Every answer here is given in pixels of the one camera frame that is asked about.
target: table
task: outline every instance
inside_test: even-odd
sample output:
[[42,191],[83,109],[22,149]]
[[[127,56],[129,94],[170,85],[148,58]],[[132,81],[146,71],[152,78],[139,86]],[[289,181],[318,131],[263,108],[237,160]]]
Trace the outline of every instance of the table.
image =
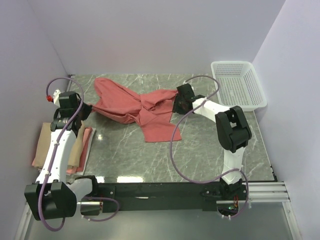
[[[99,97],[94,89],[97,77],[111,79],[138,94],[156,89],[175,89],[193,74],[97,74],[75,75],[84,90],[84,101],[95,104]],[[196,95],[207,96],[215,90],[212,80],[199,77],[189,82]],[[70,91],[79,92],[71,83]],[[211,98],[218,102],[217,96]],[[243,170],[250,181],[274,181],[273,170],[261,136],[255,113],[246,112],[252,138],[244,152]],[[182,116],[174,113],[171,122],[176,124]],[[144,141],[144,135],[136,123],[121,124],[93,112],[85,121],[86,126],[96,128],[85,175],[103,177],[106,183],[125,182],[182,182],[169,157],[169,143]],[[223,169],[224,151],[220,146],[215,123],[192,114],[179,126],[182,140],[173,144],[174,160],[187,177],[210,180]]]

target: purple cable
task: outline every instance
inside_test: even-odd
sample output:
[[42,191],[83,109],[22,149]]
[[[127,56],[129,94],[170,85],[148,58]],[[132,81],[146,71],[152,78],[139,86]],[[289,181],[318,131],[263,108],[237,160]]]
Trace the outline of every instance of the purple cable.
[[80,112],[81,110],[81,107],[84,103],[84,90],[82,89],[81,85],[71,79],[71,78],[68,78],[68,77],[58,77],[58,78],[55,78],[53,80],[51,80],[47,86],[46,86],[46,89],[45,89],[45,94],[48,96],[48,90],[49,90],[49,86],[51,85],[52,82],[56,81],[56,80],[59,80],[59,79],[65,79],[65,80],[69,80],[69,81],[72,81],[74,82],[80,89],[81,91],[81,101],[80,101],[80,104],[79,104],[79,107],[77,108],[77,110],[75,111],[75,113],[71,116],[71,118],[68,120],[68,122],[66,123],[66,125],[63,127],[63,129],[61,130],[60,134],[58,135],[57,139],[56,139],[56,143],[54,144],[54,148],[53,148],[53,152],[52,152],[52,156],[51,156],[51,159],[50,159],[50,163],[49,163],[49,166],[48,166],[48,169],[47,169],[47,172],[49,174],[46,174],[45,177],[44,177],[44,181],[42,183],[42,186],[41,186],[41,189],[40,189],[40,194],[39,194],[39,199],[38,199],[38,212],[39,212],[39,217],[41,219],[41,222],[43,223],[43,225],[50,231],[52,232],[57,232],[59,231],[60,229],[62,229],[62,227],[64,226],[65,224],[65,220],[66,218],[64,217],[62,219],[62,223],[61,225],[58,227],[58,228],[54,228],[54,227],[51,227],[47,221],[45,220],[45,217],[44,217],[44,213],[42,211],[42,198],[44,196],[44,192],[45,192],[45,187],[46,187],[46,184],[48,183],[48,179],[49,179],[49,176],[50,176],[50,171],[52,169],[52,166],[54,164],[54,160],[55,160],[55,157],[56,157],[56,153],[57,153],[57,149],[58,149],[58,146],[59,146],[59,141],[62,137],[62,135],[64,134],[64,132],[66,131],[67,127],[70,125],[70,123],[75,119],[75,117],[77,116],[77,114]]
[[92,218],[89,218],[87,216],[83,216],[85,219],[87,219],[87,220],[89,220],[91,222],[104,222],[104,221],[107,221],[109,219],[112,219],[119,212],[120,204],[119,204],[119,202],[117,200],[115,200],[113,198],[109,198],[109,197],[92,197],[92,196],[85,196],[84,198],[85,199],[90,199],[90,200],[111,201],[111,202],[114,202],[116,204],[115,212],[111,216],[108,216],[106,218],[103,218],[103,219],[92,219]]
[[212,179],[212,180],[196,181],[196,180],[192,180],[192,179],[188,178],[187,176],[183,175],[182,172],[179,171],[179,169],[178,169],[178,167],[177,167],[177,165],[176,165],[176,163],[175,163],[175,161],[174,161],[174,155],[173,155],[173,152],[172,152],[172,145],[173,145],[174,136],[175,136],[175,134],[176,134],[176,131],[177,131],[177,129],[178,129],[179,124],[180,124],[185,118],[187,118],[190,114],[192,114],[194,111],[196,111],[197,109],[201,108],[201,107],[206,103],[207,99],[209,99],[209,98],[211,98],[212,96],[214,96],[215,94],[217,94],[217,92],[218,92],[219,89],[220,89],[220,83],[219,83],[217,80],[215,80],[213,77],[207,76],[207,75],[193,76],[193,77],[189,78],[188,80],[186,80],[185,82],[188,82],[188,81],[190,81],[190,80],[192,80],[192,79],[200,78],[200,77],[209,78],[209,79],[215,81],[216,84],[217,84],[217,88],[216,88],[216,90],[215,90],[213,93],[211,93],[209,96],[207,96],[199,106],[197,106],[197,107],[195,107],[194,109],[192,109],[192,110],[190,110],[189,112],[187,112],[187,113],[178,121],[178,123],[176,124],[176,126],[175,126],[175,128],[174,128],[174,130],[173,130],[173,133],[172,133],[172,136],[171,136],[171,140],[170,140],[170,145],[169,145],[170,159],[171,159],[171,163],[172,163],[175,171],[176,171],[183,179],[187,180],[188,182],[194,183],[194,184],[208,184],[208,183],[214,182],[214,181],[222,178],[223,176],[225,176],[225,175],[227,175],[227,174],[229,174],[229,173],[231,173],[231,172],[240,172],[240,173],[242,174],[242,176],[244,177],[244,179],[245,179],[245,185],[246,185],[246,192],[247,192],[247,194],[246,194],[246,199],[245,199],[245,202],[244,202],[243,207],[239,210],[239,212],[238,212],[237,214],[231,216],[231,218],[234,218],[234,217],[238,216],[238,215],[245,209],[245,207],[246,207],[246,205],[247,205],[247,203],[248,203],[248,200],[249,200],[249,184],[248,184],[248,179],[247,179],[245,173],[244,173],[241,169],[234,168],[234,169],[228,170],[228,171],[224,172],[223,174],[215,177],[215,178]]

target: purple hose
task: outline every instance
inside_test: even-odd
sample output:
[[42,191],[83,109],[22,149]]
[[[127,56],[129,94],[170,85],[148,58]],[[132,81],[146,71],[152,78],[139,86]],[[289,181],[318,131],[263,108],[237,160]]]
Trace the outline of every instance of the purple hose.
[[107,218],[103,218],[103,219],[92,219],[92,218],[89,218],[87,216],[83,216],[85,219],[91,221],[91,222],[104,222],[104,221],[107,221],[109,219],[112,219],[118,212],[119,212],[119,209],[120,209],[120,204],[117,200],[113,199],[113,198],[109,198],[109,197],[91,197],[91,196],[85,196],[84,197],[85,199],[90,199],[90,200],[104,200],[104,201],[111,201],[111,202],[114,202],[116,204],[116,210],[115,212],[111,215],[111,216],[108,216]]
[[56,80],[59,80],[59,79],[65,79],[65,80],[69,80],[69,81],[72,81],[74,82],[80,89],[81,91],[81,101],[80,101],[80,104],[79,104],[79,107],[77,108],[77,110],[75,111],[75,113],[71,116],[71,118],[68,120],[68,122],[66,123],[66,125],[63,127],[63,129],[61,130],[60,134],[58,135],[57,139],[56,139],[56,143],[54,144],[54,148],[53,148],[53,152],[52,152],[52,156],[51,156],[51,159],[50,159],[50,163],[49,163],[49,166],[48,166],[48,169],[47,169],[47,172],[49,174],[46,174],[45,177],[44,177],[44,181],[42,183],[42,186],[41,186],[41,189],[40,189],[40,194],[39,194],[39,199],[38,199],[38,212],[39,212],[39,217],[40,217],[40,220],[41,222],[43,223],[43,225],[50,231],[53,231],[53,232],[57,232],[59,231],[60,229],[62,229],[62,227],[64,226],[65,224],[65,217],[62,219],[62,223],[61,225],[58,227],[58,228],[54,228],[54,227],[51,227],[47,221],[45,220],[45,217],[44,217],[44,213],[42,211],[42,198],[44,196],[44,192],[45,192],[45,187],[46,187],[46,184],[48,183],[48,179],[49,179],[49,176],[50,176],[50,171],[52,169],[52,166],[54,164],[54,160],[55,160],[55,157],[56,157],[56,153],[57,153],[57,149],[58,149],[58,146],[59,146],[59,141],[62,137],[62,135],[64,134],[64,132],[66,131],[67,127],[70,125],[70,123],[75,119],[75,117],[77,116],[77,114],[80,112],[81,110],[81,107],[82,105],[84,104],[84,90],[82,89],[81,85],[71,79],[71,78],[68,78],[68,77],[58,77],[58,78],[55,78],[53,80],[51,80],[47,86],[46,86],[46,89],[45,89],[45,94],[48,96],[48,90],[49,90],[49,86],[51,85],[52,82],[56,81]]
[[174,130],[173,130],[173,133],[172,133],[172,136],[171,136],[171,140],[170,140],[170,145],[169,145],[170,159],[171,159],[171,163],[172,163],[175,171],[176,171],[183,179],[187,180],[188,182],[194,183],[194,184],[208,184],[208,183],[214,182],[214,181],[222,178],[223,176],[227,175],[228,173],[236,172],[236,171],[237,171],[237,172],[240,172],[240,173],[242,174],[242,176],[244,177],[244,179],[245,179],[246,199],[245,199],[245,202],[244,202],[243,207],[239,210],[239,212],[238,212],[237,214],[231,216],[231,218],[234,218],[234,217],[238,216],[238,215],[244,210],[244,208],[246,207],[246,205],[247,205],[247,203],[248,203],[248,200],[249,200],[249,184],[248,184],[248,179],[247,179],[245,173],[244,173],[241,169],[238,169],[238,168],[231,169],[231,170],[226,171],[226,172],[224,172],[223,174],[215,177],[215,178],[212,179],[212,180],[196,181],[196,180],[192,180],[192,179],[188,178],[187,176],[183,175],[182,172],[180,172],[179,169],[177,168],[177,165],[176,165],[176,163],[175,163],[175,161],[174,161],[174,155],[173,155],[173,152],[172,152],[172,145],[173,145],[174,136],[175,136],[175,134],[176,134],[176,131],[177,131],[177,129],[178,129],[179,124],[180,124],[185,118],[187,118],[190,114],[192,114],[195,110],[201,108],[201,107],[206,103],[207,99],[209,99],[209,98],[211,98],[212,96],[214,96],[215,94],[217,94],[217,92],[218,92],[219,89],[220,89],[220,83],[219,83],[217,80],[215,80],[213,77],[207,76],[207,75],[193,76],[193,77],[189,78],[188,80],[186,80],[185,82],[188,82],[188,81],[190,81],[190,80],[192,80],[192,79],[200,78],[200,77],[212,79],[213,81],[216,82],[217,88],[216,88],[216,90],[215,90],[213,93],[211,93],[208,97],[206,97],[199,106],[197,106],[197,107],[195,107],[194,109],[192,109],[192,110],[190,110],[189,112],[187,112],[187,113],[178,121],[178,123],[176,124],[176,126],[175,126],[175,128],[174,128]]

